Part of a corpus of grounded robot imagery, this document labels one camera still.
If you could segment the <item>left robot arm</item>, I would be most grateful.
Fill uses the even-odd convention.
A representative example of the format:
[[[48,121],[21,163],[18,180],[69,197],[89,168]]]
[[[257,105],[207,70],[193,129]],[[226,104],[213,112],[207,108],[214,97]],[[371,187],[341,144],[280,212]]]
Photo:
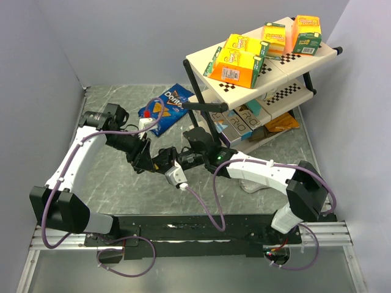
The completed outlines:
[[[99,150],[107,145],[126,155],[136,166],[149,158],[145,136],[122,129],[129,117],[118,104],[107,104],[102,112],[87,111],[80,119],[75,139],[55,174],[44,186],[32,188],[29,198],[38,224],[69,233],[97,233],[106,245],[120,239],[116,216],[93,212],[78,197],[85,177]]]

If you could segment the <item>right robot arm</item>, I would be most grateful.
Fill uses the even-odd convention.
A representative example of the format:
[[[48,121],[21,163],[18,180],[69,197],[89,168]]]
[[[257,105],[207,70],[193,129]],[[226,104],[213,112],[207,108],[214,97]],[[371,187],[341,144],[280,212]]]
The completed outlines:
[[[150,154],[150,141],[142,137],[145,146],[133,160],[134,169],[163,174],[169,184],[184,190],[188,188],[185,171],[203,165],[213,176],[245,179],[279,191],[288,202],[274,213],[267,227],[266,234],[273,243],[281,243],[297,224],[315,222],[326,214],[323,206],[332,192],[307,161],[295,165],[257,159],[223,147],[201,127],[183,135],[189,143],[188,150],[165,148],[155,157]]]

